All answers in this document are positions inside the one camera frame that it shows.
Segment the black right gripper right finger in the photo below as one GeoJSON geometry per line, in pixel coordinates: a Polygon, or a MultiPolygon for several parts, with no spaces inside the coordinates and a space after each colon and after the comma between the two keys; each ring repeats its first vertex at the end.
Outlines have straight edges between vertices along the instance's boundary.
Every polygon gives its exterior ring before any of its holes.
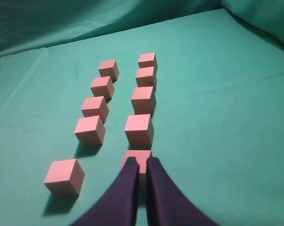
{"type": "Polygon", "coordinates": [[[159,158],[146,161],[146,212],[149,226],[216,226],[176,186],[159,158]]]}

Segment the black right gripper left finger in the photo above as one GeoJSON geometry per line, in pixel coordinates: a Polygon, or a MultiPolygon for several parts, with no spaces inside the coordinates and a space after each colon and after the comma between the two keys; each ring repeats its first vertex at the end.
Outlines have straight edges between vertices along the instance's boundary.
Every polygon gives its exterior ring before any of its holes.
{"type": "Polygon", "coordinates": [[[101,198],[72,226],[134,226],[138,210],[139,165],[129,157],[101,198]]]}

